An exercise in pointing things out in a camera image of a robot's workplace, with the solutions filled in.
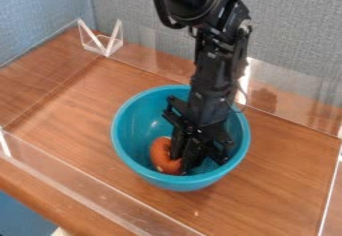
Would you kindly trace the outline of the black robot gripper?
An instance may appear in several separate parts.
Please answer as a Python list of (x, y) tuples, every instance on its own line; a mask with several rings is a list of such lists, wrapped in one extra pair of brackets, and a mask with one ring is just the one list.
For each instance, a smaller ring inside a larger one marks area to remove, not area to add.
[(188, 99), (167, 97), (163, 117), (174, 126), (171, 159), (180, 160), (179, 174), (199, 167), (204, 157), (219, 165), (230, 160), (235, 145), (225, 124), (238, 89), (239, 62), (227, 57), (200, 55), (190, 81)]

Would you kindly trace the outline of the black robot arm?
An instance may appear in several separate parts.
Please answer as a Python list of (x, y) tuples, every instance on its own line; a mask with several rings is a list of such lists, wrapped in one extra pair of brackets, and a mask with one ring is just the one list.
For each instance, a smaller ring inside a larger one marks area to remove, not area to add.
[(167, 97), (163, 117), (174, 127), (170, 158), (182, 175), (210, 158), (227, 163), (234, 140), (225, 129), (239, 79), (247, 66), (253, 32), (242, 0), (154, 0), (163, 25), (195, 38), (195, 73), (188, 99)]

